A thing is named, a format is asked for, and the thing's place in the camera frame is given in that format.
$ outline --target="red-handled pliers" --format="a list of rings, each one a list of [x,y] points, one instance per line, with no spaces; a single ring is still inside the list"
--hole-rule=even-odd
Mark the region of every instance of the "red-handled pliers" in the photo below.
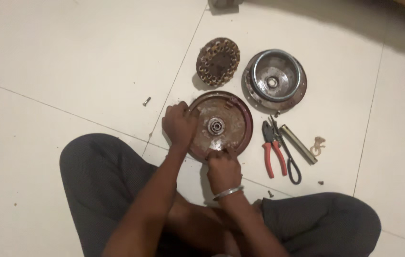
[[[285,164],[285,159],[280,152],[280,143],[276,140],[274,134],[274,127],[269,125],[268,121],[263,121],[262,126],[263,136],[266,143],[263,144],[264,148],[264,161],[266,164],[266,170],[270,178],[274,178],[273,169],[271,167],[271,145],[273,146],[274,152],[279,158],[280,167],[282,169],[282,176],[287,175],[287,166]]]

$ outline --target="brass pipe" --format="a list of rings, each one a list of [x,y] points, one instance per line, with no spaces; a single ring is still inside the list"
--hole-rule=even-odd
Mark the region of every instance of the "brass pipe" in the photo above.
[[[290,139],[290,142],[298,149],[306,161],[308,161],[310,164],[315,164],[318,161],[285,124],[280,127],[280,131],[282,134],[286,135],[288,139]]]

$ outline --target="rusty stator coil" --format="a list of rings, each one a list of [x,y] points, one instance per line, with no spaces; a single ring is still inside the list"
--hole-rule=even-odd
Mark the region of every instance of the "rusty stator coil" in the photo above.
[[[220,86],[233,78],[240,61],[240,51],[228,38],[215,38],[200,51],[196,73],[210,86]]]

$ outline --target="white tile floor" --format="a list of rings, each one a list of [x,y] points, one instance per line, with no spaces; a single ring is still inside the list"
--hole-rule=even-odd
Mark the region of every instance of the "white tile floor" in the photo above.
[[[211,90],[194,63],[219,36],[239,45],[241,62],[217,90],[249,102],[240,87],[248,60],[286,50],[309,86],[279,123],[308,146],[326,138],[316,165],[296,158],[302,184],[269,179],[260,130],[267,114],[249,102],[254,135],[240,156],[249,200],[268,190],[276,199],[355,195],[382,221],[372,256],[405,256],[405,10],[368,0],[246,0],[218,13],[206,3],[0,0],[0,256],[82,256],[59,175],[61,149],[79,135],[109,133],[159,165],[169,147],[161,110]],[[211,203],[206,171],[191,158],[182,166],[178,189],[194,203]]]

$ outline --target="pliers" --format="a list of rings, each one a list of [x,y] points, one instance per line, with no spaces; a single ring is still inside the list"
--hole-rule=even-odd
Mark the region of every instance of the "pliers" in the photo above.
[[[268,172],[269,178],[274,178],[273,169],[271,167],[271,145],[279,158],[280,167],[282,169],[282,175],[287,175],[287,167],[285,166],[285,159],[282,153],[280,152],[280,143],[277,141],[277,136],[279,131],[275,131],[275,128],[269,125],[268,121],[263,121],[262,126],[263,136],[266,143],[262,145],[264,148],[264,161],[266,164],[266,171]]]
[[[271,116],[271,122],[272,122],[272,124],[273,124],[274,137],[277,138],[278,141],[280,141],[280,144],[281,144],[281,145],[283,145],[283,148],[284,148],[284,150],[285,150],[285,153],[287,154],[287,156],[288,156],[288,158],[289,158],[288,161],[287,161],[287,170],[288,170],[288,174],[289,174],[289,177],[290,177],[290,181],[291,181],[291,183],[293,183],[294,185],[298,185],[298,184],[301,183],[301,179],[302,179],[302,177],[301,177],[301,171],[299,171],[299,168],[298,168],[296,162],[293,160],[293,157],[291,156],[290,151],[288,150],[288,147],[287,147],[287,145],[286,145],[286,143],[285,143],[285,141],[284,141],[284,137],[282,137],[282,132],[281,132],[281,131],[279,130],[279,128],[277,127],[277,122],[274,120],[274,118],[273,118],[272,115],[270,115],[270,116]],[[293,175],[292,175],[292,173],[291,173],[291,164],[293,164],[293,166],[294,166],[294,168],[295,168],[295,170],[296,170],[296,173],[297,173],[297,175],[298,175],[298,181],[295,181],[295,180],[293,179]]]

